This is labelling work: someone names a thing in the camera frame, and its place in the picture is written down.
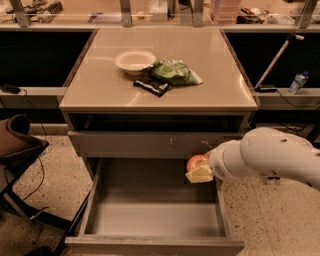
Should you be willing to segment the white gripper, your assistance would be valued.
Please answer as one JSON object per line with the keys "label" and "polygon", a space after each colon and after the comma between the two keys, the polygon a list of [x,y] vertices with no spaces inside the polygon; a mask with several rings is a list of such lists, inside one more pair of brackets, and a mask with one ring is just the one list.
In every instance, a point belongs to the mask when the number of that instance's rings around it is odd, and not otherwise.
{"label": "white gripper", "polygon": [[187,168],[186,177],[191,183],[206,183],[217,177],[220,180],[235,179],[241,175],[240,142],[231,140],[208,151],[207,163]]}

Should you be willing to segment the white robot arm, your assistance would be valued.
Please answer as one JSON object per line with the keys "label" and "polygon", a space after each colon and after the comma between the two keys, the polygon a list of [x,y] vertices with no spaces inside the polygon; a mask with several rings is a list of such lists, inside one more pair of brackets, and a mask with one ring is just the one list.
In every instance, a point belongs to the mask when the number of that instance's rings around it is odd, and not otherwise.
{"label": "white robot arm", "polygon": [[191,183],[206,183],[214,178],[285,178],[320,190],[320,150],[302,137],[256,128],[241,140],[224,142],[191,157],[186,177]]}

